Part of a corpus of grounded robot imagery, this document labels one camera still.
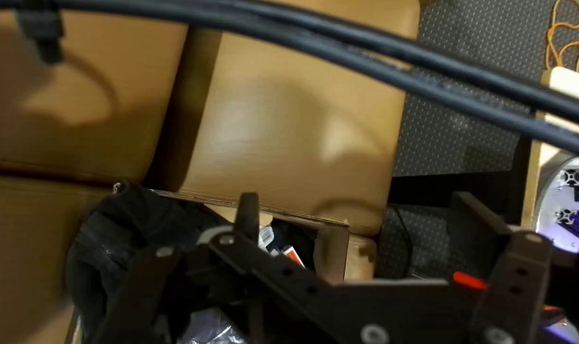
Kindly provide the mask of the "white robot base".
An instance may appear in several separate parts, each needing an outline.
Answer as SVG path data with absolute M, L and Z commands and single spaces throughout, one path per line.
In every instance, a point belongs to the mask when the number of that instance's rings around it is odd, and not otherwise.
M 562 250 L 579 250 L 579 156 L 558 152 L 543 164 L 535 230 Z

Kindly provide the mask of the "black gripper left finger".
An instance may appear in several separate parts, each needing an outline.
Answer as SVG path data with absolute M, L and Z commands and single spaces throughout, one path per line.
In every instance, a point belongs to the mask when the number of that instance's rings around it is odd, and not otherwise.
M 161 246 L 136 261 L 94 344 L 180 344 L 195 315 L 218 309 L 249 344 L 338 344 L 331 284 L 256 244 L 258 194 L 235 221 L 187 252 Z

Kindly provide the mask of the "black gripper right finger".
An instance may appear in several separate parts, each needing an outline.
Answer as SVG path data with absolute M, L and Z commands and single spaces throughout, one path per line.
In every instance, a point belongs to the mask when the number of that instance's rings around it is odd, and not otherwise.
M 570 344 L 549 330 L 545 307 L 579 330 L 579 250 L 566 252 L 535 230 L 512 229 L 472 192 L 449 200 L 451 278 L 482 280 L 468 334 L 474 344 Z

